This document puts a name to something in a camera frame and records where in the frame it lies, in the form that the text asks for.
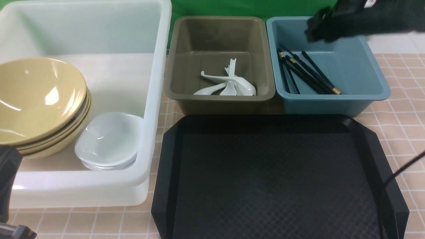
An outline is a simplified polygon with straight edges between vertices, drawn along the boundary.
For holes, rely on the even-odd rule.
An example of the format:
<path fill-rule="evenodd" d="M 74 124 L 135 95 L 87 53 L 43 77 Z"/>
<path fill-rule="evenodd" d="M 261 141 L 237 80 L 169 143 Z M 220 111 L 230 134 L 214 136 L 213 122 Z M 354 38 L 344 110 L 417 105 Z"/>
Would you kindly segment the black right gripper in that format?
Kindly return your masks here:
<path fill-rule="evenodd" d="M 330 9 L 320 9 L 307 20 L 308 42 L 334 42 L 358 35 L 391 33 L 382 15 L 384 0 L 338 0 Z"/>

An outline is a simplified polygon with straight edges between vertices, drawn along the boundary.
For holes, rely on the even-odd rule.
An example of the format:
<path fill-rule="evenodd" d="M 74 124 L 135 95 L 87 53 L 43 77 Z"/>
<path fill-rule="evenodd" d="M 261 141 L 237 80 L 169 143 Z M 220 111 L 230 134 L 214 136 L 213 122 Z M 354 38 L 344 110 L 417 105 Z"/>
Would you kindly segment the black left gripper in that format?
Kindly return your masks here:
<path fill-rule="evenodd" d="M 37 233 L 24 225 L 8 224 L 12 187 L 23 156 L 15 147 L 0 147 L 0 225 L 2 239 L 35 239 Z"/>

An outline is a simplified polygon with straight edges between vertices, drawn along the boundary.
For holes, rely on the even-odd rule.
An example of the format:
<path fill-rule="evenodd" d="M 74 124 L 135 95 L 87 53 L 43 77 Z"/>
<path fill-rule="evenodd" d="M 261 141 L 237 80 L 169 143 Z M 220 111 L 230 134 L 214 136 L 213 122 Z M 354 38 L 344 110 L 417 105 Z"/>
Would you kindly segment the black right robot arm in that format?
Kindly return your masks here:
<path fill-rule="evenodd" d="M 423 0 L 338 0 L 307 20 L 308 42 L 355 36 L 424 32 Z"/>

